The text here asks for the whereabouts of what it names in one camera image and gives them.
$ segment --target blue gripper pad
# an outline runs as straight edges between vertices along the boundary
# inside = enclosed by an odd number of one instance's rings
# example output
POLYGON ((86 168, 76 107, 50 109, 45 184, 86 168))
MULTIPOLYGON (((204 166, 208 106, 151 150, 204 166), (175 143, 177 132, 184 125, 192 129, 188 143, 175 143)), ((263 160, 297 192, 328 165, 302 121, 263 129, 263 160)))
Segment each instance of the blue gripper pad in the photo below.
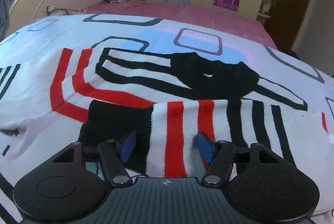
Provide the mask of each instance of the blue gripper pad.
POLYGON ((215 142, 202 132, 198 132, 196 136, 196 145, 199 153, 202 155, 207 164, 212 164, 215 158, 214 144, 215 142))
POLYGON ((122 163, 126 163, 136 146, 137 134, 132 132, 125 141, 121 144, 120 160, 122 163))

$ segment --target sweater sleeve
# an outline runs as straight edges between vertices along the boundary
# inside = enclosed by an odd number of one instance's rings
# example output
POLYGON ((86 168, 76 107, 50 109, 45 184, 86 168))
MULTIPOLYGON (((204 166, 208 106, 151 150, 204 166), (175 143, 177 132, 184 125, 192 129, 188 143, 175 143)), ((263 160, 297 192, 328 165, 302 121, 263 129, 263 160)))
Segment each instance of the sweater sleeve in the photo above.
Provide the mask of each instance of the sweater sleeve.
POLYGON ((19 129, 25 119, 52 112, 50 86, 62 49, 0 68, 0 129, 19 129))

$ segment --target metal screw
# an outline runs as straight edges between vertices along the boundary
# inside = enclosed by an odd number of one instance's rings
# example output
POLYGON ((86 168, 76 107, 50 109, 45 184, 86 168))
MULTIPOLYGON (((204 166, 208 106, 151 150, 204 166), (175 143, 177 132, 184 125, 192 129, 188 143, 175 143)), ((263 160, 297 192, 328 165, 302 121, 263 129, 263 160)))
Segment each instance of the metal screw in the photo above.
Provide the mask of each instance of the metal screw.
POLYGON ((115 183, 118 183, 118 184, 122 185, 122 184, 127 183, 129 181, 129 178, 127 176, 124 176, 124 175, 119 175, 119 176, 114 177, 113 181, 115 183))
POLYGON ((216 185, 217 183, 220 182, 220 178, 218 176, 215 175, 210 175, 205 177, 205 182, 210 184, 210 185, 216 185))
POLYGON ((230 142, 228 142, 226 140, 219 140, 219 141, 217 141, 217 143, 223 145, 223 144, 230 143, 230 142))

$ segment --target wooden door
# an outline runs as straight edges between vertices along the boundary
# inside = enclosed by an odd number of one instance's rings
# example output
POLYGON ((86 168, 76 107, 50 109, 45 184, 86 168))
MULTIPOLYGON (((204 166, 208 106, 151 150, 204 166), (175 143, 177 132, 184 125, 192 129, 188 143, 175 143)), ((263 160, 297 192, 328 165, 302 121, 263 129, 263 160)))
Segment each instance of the wooden door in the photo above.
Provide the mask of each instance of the wooden door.
POLYGON ((288 53, 298 35, 310 0, 273 0, 264 24, 277 48, 288 53))

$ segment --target circular pad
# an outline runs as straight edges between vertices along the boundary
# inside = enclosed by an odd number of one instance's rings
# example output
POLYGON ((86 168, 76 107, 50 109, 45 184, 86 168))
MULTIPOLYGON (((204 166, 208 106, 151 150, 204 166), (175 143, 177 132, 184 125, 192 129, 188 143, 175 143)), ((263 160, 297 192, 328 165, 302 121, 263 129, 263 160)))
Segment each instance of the circular pad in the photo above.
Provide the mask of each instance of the circular pad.
POLYGON ((28 219, 57 223, 89 214, 101 204, 106 191, 106 183, 94 173, 61 163, 28 173, 15 185, 13 197, 28 219))
POLYGON ((284 223, 312 214, 319 201, 319 190, 294 167, 263 164, 234 177, 228 196, 248 218, 260 223, 284 223))
POLYGON ((75 181, 70 178, 60 176, 44 179, 37 186, 39 194, 50 199, 66 197, 72 194, 75 189, 75 181))
POLYGON ((282 200, 292 197, 296 187, 290 180, 269 177, 258 182, 258 191, 266 198, 282 200))

